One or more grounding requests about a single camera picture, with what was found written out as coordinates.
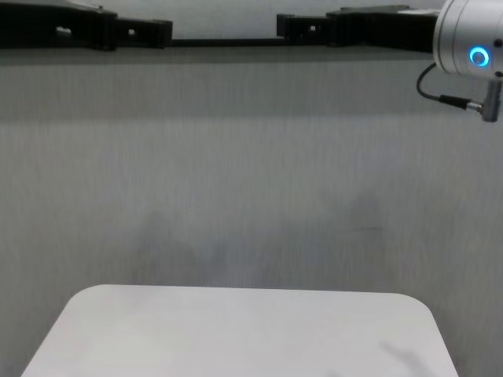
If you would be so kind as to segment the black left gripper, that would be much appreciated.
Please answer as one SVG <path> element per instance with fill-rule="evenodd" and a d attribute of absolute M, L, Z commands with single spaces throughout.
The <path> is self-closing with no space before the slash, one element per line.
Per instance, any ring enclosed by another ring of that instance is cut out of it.
<path fill-rule="evenodd" d="M 101 6 L 73 1 L 1 2 L 3 49 L 164 49 L 172 32 L 170 20 L 118 18 Z"/>

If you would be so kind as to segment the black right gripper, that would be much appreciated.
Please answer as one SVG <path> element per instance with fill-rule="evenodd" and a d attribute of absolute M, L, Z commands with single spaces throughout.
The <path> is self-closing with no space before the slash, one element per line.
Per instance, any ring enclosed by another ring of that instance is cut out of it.
<path fill-rule="evenodd" d="M 277 14 L 277 36 L 292 46 L 373 46 L 431 53 L 439 11 L 408 5 L 342 8 L 326 16 Z"/>

